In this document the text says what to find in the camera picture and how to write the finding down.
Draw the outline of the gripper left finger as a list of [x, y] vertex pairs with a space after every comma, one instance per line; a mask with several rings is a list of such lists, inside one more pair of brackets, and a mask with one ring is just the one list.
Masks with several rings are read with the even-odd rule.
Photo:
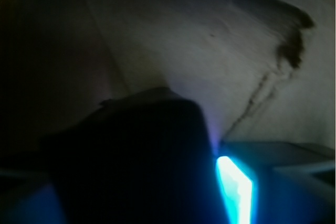
[[65, 223], [46, 172], [1, 168], [1, 223]]

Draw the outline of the gripper right finger with light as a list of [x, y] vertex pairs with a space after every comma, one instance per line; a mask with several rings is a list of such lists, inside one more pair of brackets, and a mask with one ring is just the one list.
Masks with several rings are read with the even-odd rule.
[[229, 223], [335, 223], [333, 149], [227, 142], [215, 162]]

